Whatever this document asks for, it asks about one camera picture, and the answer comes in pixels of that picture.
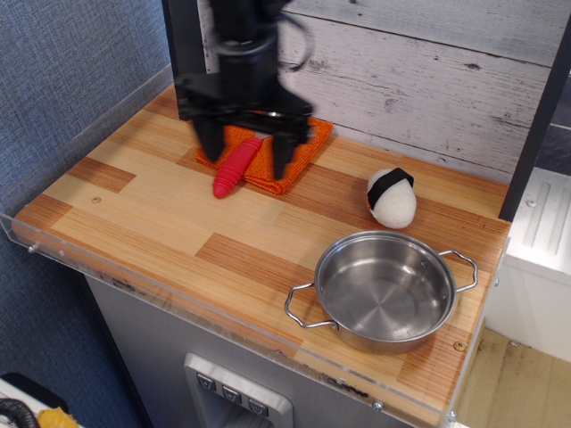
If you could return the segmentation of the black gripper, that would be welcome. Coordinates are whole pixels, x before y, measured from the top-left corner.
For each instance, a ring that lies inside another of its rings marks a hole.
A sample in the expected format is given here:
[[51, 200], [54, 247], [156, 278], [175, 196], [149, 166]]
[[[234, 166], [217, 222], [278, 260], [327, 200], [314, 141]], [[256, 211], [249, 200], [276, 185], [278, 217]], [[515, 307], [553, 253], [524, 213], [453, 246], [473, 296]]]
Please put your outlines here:
[[213, 39], [214, 73], [178, 79], [178, 112], [193, 122], [210, 162], [225, 149], [224, 126], [237, 125], [273, 137], [274, 178], [281, 180], [298, 143], [309, 139], [311, 104], [282, 86], [276, 39]]

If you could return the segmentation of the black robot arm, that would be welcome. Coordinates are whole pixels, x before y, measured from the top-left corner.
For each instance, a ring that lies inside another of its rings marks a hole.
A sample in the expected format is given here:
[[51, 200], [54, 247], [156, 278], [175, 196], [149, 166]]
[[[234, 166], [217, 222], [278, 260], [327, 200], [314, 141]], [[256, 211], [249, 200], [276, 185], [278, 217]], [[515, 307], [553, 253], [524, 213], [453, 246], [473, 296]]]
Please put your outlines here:
[[278, 23], [283, 1], [212, 1], [212, 49], [219, 70], [175, 79], [181, 119], [191, 121], [209, 161], [225, 149], [224, 127], [272, 136], [274, 178], [309, 140], [312, 105], [279, 81]]

